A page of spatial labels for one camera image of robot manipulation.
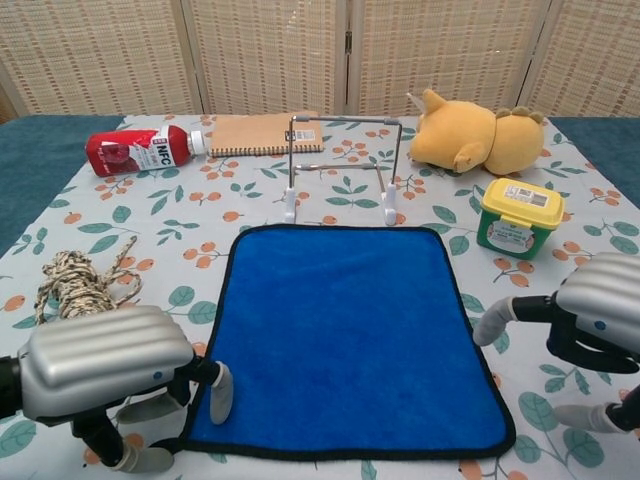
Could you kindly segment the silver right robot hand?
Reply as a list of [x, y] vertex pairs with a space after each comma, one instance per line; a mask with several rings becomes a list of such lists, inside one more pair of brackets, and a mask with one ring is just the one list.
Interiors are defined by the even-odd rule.
[[639, 259], [601, 252], [576, 267], [549, 295], [495, 302], [473, 328], [478, 346], [495, 341], [510, 322], [550, 326], [547, 350], [592, 371], [639, 372]]

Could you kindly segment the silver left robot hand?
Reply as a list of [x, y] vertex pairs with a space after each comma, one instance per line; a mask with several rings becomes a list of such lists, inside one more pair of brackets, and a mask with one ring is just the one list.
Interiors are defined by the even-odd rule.
[[1, 359], [1, 415], [71, 425], [106, 467], [126, 473], [168, 470], [172, 453], [126, 442], [107, 415], [130, 397], [117, 418], [137, 423], [186, 406], [190, 384], [210, 389], [210, 418], [231, 411], [233, 376], [227, 365], [196, 353], [182, 328], [156, 306], [139, 306], [56, 320], [34, 329], [16, 356]]

